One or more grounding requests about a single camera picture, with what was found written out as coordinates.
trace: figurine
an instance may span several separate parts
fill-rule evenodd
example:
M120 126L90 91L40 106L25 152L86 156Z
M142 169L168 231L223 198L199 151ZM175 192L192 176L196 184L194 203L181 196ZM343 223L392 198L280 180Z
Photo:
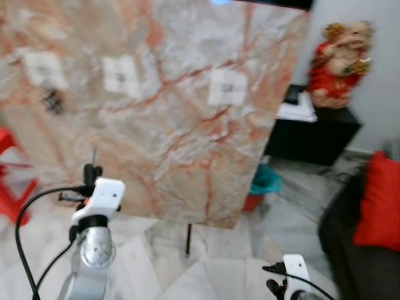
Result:
M368 72L373 30L369 22L346 27L330 24L324 30L326 42L318 46L311 62L307 87L317 108L340 109L349 102L351 89Z

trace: black stand leg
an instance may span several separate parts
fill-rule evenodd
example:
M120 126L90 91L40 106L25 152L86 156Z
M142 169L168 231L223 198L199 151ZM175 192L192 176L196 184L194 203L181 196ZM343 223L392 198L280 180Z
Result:
M190 237L192 234L192 224L187 225L187 236L186 236L186 258L190 256Z

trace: marble veining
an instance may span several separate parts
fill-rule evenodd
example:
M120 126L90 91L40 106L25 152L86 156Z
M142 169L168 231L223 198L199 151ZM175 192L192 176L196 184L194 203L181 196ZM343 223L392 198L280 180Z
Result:
M127 185L124 213L232 228L307 24L304 11L242 1L6 1L1 118L45 186L81 182L97 146L104 175ZM31 52L60 60L59 116L25 74ZM125 56L133 92L105 90L102 58ZM213 85L218 97L215 69L237 74Z

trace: black table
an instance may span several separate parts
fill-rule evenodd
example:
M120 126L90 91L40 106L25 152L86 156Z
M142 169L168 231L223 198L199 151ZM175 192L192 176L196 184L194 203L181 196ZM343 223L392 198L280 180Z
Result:
M362 124L349 108L315 111L318 121L312 123L276 120L264 154L331 166Z

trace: white wall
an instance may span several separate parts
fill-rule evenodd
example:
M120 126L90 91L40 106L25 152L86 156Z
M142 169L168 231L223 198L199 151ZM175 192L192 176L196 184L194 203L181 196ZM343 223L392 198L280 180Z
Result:
M371 152L400 129L400 0L316 0L309 32L292 81L306 84L309 62L323 41L321 29L332 22L375 23L372 70L355 88L350 107L364 123L348 149Z

